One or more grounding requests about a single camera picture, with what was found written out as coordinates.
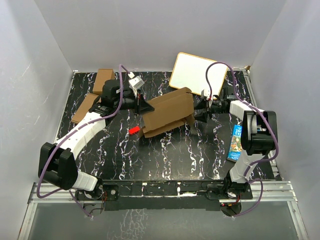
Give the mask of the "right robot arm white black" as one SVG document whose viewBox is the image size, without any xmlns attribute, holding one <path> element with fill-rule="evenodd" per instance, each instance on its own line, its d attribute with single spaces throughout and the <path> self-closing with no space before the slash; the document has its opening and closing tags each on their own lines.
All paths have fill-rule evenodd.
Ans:
<svg viewBox="0 0 320 240">
<path fill-rule="evenodd" d="M 250 177 L 256 165 L 267 159 L 271 151 L 279 153 L 277 115 L 274 111 L 259 109 L 238 95 L 223 91 L 223 97 L 201 91 L 201 101 L 194 107 L 202 110 L 195 119 L 206 123 L 213 114 L 229 113 L 241 120 L 240 144 L 242 151 L 222 183 L 209 184 L 208 190 L 215 196 L 230 199 L 240 197 L 249 189 Z"/>
</svg>

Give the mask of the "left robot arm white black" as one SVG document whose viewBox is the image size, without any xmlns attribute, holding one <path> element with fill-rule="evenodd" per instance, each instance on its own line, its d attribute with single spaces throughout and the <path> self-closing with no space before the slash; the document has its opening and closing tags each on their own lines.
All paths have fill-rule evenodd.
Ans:
<svg viewBox="0 0 320 240">
<path fill-rule="evenodd" d="M 92 174 L 80 171 L 76 159 L 82 149 L 115 118 L 121 110 L 133 110 L 135 115 L 153 112 L 140 88 L 141 77 L 129 81 L 124 88 L 123 81 L 107 80 L 84 118 L 64 137 L 55 143 L 46 142 L 40 149 L 38 177 L 57 187 L 58 190 L 76 189 L 86 192 L 93 200 L 103 195 L 103 181 Z"/>
</svg>

